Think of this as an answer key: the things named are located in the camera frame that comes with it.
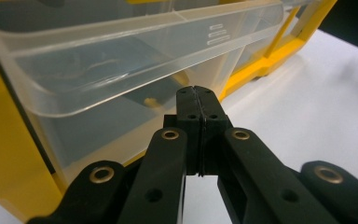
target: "white background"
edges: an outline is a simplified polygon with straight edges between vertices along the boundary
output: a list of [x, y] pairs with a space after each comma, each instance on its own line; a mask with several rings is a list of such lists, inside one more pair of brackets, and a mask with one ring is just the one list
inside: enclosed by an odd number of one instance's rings
[[[236, 127], [254, 131], [287, 166], [328, 161], [358, 178], [358, 48], [317, 31], [268, 77], [223, 102]], [[186, 181], [184, 223], [231, 223], [215, 177]]]

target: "transparent plastic container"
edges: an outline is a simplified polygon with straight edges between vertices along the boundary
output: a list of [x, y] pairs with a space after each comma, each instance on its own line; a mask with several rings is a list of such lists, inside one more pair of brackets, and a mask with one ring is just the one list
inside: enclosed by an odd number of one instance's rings
[[280, 1], [221, 2], [0, 2], [0, 64], [65, 183], [145, 150], [178, 89], [219, 94], [283, 19]]
[[285, 28], [282, 36], [279, 37], [279, 42], [274, 48], [271, 48], [272, 42], [277, 38], [272, 35], [267, 38], [260, 39], [245, 47], [238, 62], [235, 66], [234, 73], [241, 70], [243, 67], [251, 65], [261, 58], [268, 58], [273, 49], [279, 49], [292, 41], [302, 32], [304, 25], [306, 25], [310, 17], [316, 13], [316, 10], [322, 3], [321, 0], [282, 0], [283, 3], [283, 21], [288, 20], [288, 17], [295, 13], [294, 17], [290, 19], [290, 23]]

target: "yellow frame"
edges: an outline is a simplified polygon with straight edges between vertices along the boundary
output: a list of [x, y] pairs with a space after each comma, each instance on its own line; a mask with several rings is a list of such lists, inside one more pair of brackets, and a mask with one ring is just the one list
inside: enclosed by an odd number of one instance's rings
[[51, 213], [61, 198], [0, 76], [0, 204], [26, 221]]
[[[263, 77], [268, 75], [279, 66], [281, 66], [289, 57], [299, 51], [307, 43], [316, 29], [318, 29], [319, 25], [324, 20], [324, 17], [327, 15], [336, 1], [337, 0], [321, 1], [314, 13], [310, 15], [308, 21], [306, 21], [306, 24], [303, 25], [297, 23], [297, 27], [295, 27], [293, 30], [297, 34], [293, 34], [292, 32], [291, 36], [282, 37], [290, 22], [298, 12], [298, 8], [294, 8], [292, 13], [281, 27], [280, 31], [268, 46], [264, 55], [257, 61], [250, 63], [249, 65], [243, 67], [241, 70], [232, 74], [228, 79], [228, 82], [223, 89], [219, 99], [223, 100], [225, 97], [255, 77]], [[282, 42], [284, 44], [279, 47], [278, 43]]]

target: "plastic bin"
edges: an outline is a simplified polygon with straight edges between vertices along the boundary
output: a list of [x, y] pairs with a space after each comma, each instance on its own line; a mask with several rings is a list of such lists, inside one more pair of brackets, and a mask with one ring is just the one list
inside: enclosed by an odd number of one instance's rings
[[145, 150], [179, 88], [219, 93], [284, 14], [275, 0], [41, 2], [0, 2], [0, 64], [66, 184]]

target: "bolt hole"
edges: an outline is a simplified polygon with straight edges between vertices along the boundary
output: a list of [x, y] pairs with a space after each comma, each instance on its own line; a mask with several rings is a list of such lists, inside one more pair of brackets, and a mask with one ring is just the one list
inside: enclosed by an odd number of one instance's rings
[[244, 131], [234, 131], [232, 135], [240, 140], [246, 140], [250, 137], [250, 135]]
[[314, 173], [322, 180], [332, 184], [340, 184], [344, 181], [344, 178], [340, 173], [326, 166], [316, 166], [314, 168]]
[[284, 189], [284, 190], [282, 190], [282, 192], [281, 192], [281, 197], [282, 197], [285, 201], [287, 201], [287, 202], [289, 202], [289, 203], [296, 203], [296, 202], [298, 202], [298, 195], [297, 195], [294, 191], [292, 191], [292, 190], [290, 190], [290, 189]]
[[94, 184], [102, 184], [112, 179], [114, 175], [114, 170], [109, 166], [97, 167], [89, 174], [89, 181]]
[[179, 133], [176, 131], [165, 131], [162, 133], [162, 138], [167, 139], [167, 140], [173, 140], [179, 137]]
[[145, 198], [150, 203], [156, 203], [162, 198], [162, 191], [160, 189], [150, 189], [145, 194]]

